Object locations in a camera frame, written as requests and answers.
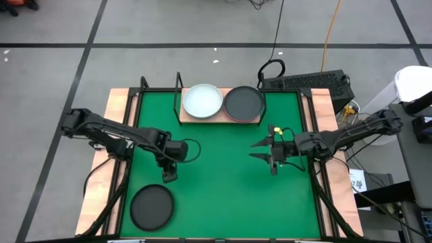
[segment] keyboard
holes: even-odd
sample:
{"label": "keyboard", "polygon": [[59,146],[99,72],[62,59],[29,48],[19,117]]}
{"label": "keyboard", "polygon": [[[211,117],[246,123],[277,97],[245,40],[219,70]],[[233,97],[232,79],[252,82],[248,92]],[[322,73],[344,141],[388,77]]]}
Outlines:
{"label": "keyboard", "polygon": [[423,233],[432,238],[432,211],[419,211],[418,221],[420,227],[423,229]]}

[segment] green table surface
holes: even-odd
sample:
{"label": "green table surface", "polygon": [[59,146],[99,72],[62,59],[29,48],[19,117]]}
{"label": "green table surface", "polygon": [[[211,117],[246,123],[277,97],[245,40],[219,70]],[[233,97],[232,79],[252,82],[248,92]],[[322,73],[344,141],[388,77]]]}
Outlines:
{"label": "green table surface", "polygon": [[[319,238],[311,181],[307,172],[269,166],[249,153],[269,153],[267,147],[250,148],[267,134],[267,125],[302,131],[296,93],[267,93],[267,114],[256,124],[183,124],[173,112],[173,93],[144,94],[138,127],[170,131],[173,140],[192,138],[201,143],[200,157],[178,165],[178,179],[162,182],[162,169],[152,153],[137,148],[130,172],[121,237],[160,238]],[[292,135],[285,132],[285,140]],[[197,153],[190,143],[188,158]],[[288,161],[300,164],[298,157]],[[175,211],[171,221],[155,232],[138,229],[130,219],[130,202],[148,184],[163,184],[172,191]]]}

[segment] yellow tag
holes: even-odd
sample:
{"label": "yellow tag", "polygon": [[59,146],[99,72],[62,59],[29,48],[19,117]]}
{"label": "yellow tag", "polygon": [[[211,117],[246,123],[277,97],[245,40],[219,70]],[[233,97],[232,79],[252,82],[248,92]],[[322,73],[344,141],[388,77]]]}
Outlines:
{"label": "yellow tag", "polygon": [[275,128],[274,131],[281,135],[284,133],[282,132],[281,128]]}

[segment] floor tile line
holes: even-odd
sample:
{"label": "floor tile line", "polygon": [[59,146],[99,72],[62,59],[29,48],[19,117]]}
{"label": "floor tile line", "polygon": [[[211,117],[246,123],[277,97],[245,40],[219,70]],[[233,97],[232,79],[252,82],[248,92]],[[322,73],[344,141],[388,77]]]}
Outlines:
{"label": "floor tile line", "polygon": [[81,56],[80,63],[78,64],[78,68],[76,70],[74,80],[73,80],[72,85],[70,87],[69,94],[67,95],[66,102],[65,102],[65,105],[63,107],[63,112],[61,113],[59,123],[57,124],[53,139],[52,139],[51,144],[49,146],[47,156],[45,158],[42,169],[40,171],[36,186],[35,186],[34,191],[33,191],[32,198],[30,199],[30,203],[27,207],[26,214],[24,216],[20,230],[18,232],[16,242],[21,243],[21,242],[26,241],[28,231],[30,229],[30,226],[31,226],[33,218],[34,218],[34,214],[36,213],[36,209],[38,207],[39,201],[40,201],[42,193],[43,193],[43,189],[45,187],[45,184],[47,183],[49,171],[51,170],[51,166],[53,164],[55,153],[57,152],[57,148],[58,148],[59,143],[60,143],[60,138],[61,138],[60,126],[61,126],[61,123],[62,123],[64,117],[65,117],[65,111],[68,111],[72,107],[72,103],[74,101],[74,97],[75,97],[76,91],[78,89],[78,85],[81,81],[81,77],[82,77],[82,74],[84,72],[84,68],[86,66],[88,56],[90,54],[91,44],[95,40],[96,33],[97,33],[97,30],[98,30],[99,25],[101,23],[101,19],[102,19],[103,12],[105,10],[106,5],[107,5],[107,0],[102,0],[101,4],[99,6],[99,10],[97,12],[95,21],[93,23],[92,30],[90,31],[90,36],[88,37],[86,47],[85,47],[83,54]]}
{"label": "floor tile line", "polygon": [[[422,44],[432,48],[432,44]],[[0,48],[85,48],[86,43],[0,43]],[[174,49],[174,48],[271,48],[273,43],[92,43],[91,48],[106,49]],[[322,49],[323,43],[277,43],[277,48]],[[328,49],[411,49],[413,44],[331,43]]]}
{"label": "floor tile line", "polygon": [[416,40],[414,38],[414,35],[412,35],[411,29],[408,26],[408,23],[405,20],[404,14],[402,13],[402,10],[399,7],[399,4],[396,0],[390,0],[391,4],[393,5],[394,11],[396,12],[396,15],[400,21],[400,24],[402,25],[402,28],[404,29],[406,38],[408,38],[408,41],[412,45],[412,50],[414,51],[414,54],[416,55],[417,61],[422,66],[428,66],[425,58],[423,57],[419,46],[416,43]]}

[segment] gray floor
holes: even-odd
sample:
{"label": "gray floor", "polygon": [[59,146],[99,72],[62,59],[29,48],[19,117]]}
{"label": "gray floor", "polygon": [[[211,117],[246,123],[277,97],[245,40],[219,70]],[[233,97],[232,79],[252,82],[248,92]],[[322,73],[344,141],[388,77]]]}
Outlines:
{"label": "gray floor", "polygon": [[[39,11],[19,8],[18,18],[0,14],[2,242],[17,238],[101,5],[101,0],[38,2]],[[324,43],[336,3],[287,0],[278,43]],[[432,2],[398,3],[415,41],[431,44]],[[84,58],[82,77],[76,80],[79,86],[72,107],[103,114],[110,88],[138,86],[141,75],[151,86],[162,87],[174,85],[177,71],[186,86],[256,84],[256,73],[268,60],[271,48],[223,48],[220,43],[272,43],[279,6],[280,0],[270,1],[259,11],[245,0],[108,0],[94,43],[218,43],[218,48],[93,48]],[[53,46],[41,48],[38,43]],[[57,48],[61,43],[82,45]],[[391,82],[398,70],[419,64],[411,48],[376,49],[373,45],[410,44],[390,0],[342,1],[330,43],[371,44],[370,49],[327,52],[325,69],[343,69],[350,75],[355,100],[361,106]],[[286,75],[319,71],[322,49],[303,47],[276,48],[275,56],[286,63]],[[432,50],[422,49],[421,53],[432,63]],[[278,71],[271,66],[265,75],[272,77]],[[361,142],[356,144],[356,148],[361,146]],[[85,142],[60,140],[27,240],[74,235],[92,156]],[[358,158],[369,172],[391,173],[395,182],[408,179],[397,142],[371,146]],[[367,234],[389,239],[385,232],[368,230]]]}

